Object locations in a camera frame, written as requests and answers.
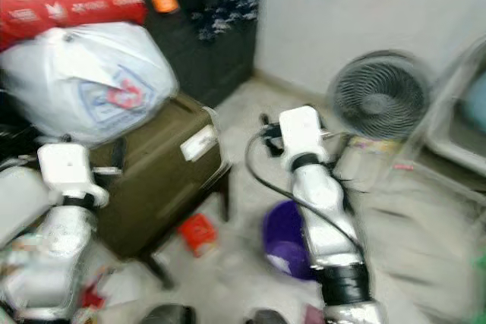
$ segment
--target red box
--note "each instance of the red box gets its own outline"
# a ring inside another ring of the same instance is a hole
[[[198,213],[190,217],[178,228],[178,232],[196,257],[201,257],[216,246],[216,229],[203,214]]]

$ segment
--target patterned fabric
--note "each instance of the patterned fabric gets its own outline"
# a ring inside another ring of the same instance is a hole
[[[231,29],[237,20],[256,20],[259,0],[219,0],[216,7],[194,12],[192,20],[199,39],[213,41],[218,34]]]

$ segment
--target white wall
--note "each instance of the white wall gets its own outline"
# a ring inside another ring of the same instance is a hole
[[[435,71],[486,33],[486,0],[262,0],[256,67],[324,93],[348,61],[405,49]]]

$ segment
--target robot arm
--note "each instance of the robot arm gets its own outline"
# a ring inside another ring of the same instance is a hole
[[[330,157],[323,147],[319,114],[310,106],[288,110],[280,115],[278,127],[282,164],[292,173],[292,195],[304,220],[326,323],[384,324],[380,305],[371,297],[359,236],[344,210],[345,190],[326,166]]]
[[[109,181],[121,173],[125,147],[124,140],[117,142],[114,166],[98,168],[98,178]],[[94,180],[88,154],[75,143],[48,144],[38,151],[44,183],[57,205],[33,235],[27,261],[0,285],[6,305],[22,322],[70,322],[79,308],[95,212],[109,197]]]

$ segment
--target small red object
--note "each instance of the small red object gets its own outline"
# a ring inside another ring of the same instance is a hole
[[[307,305],[305,311],[305,324],[324,324],[322,311],[312,305]]]
[[[202,256],[216,245],[218,238],[216,229],[203,214],[196,214],[186,220],[178,232],[184,237],[186,244],[196,257]]]
[[[413,171],[413,165],[404,165],[402,163],[398,163],[393,166],[396,170],[406,170],[406,171]]]
[[[101,309],[105,305],[106,299],[101,297],[96,292],[96,284],[88,286],[82,297],[81,307],[94,307],[96,309]]]

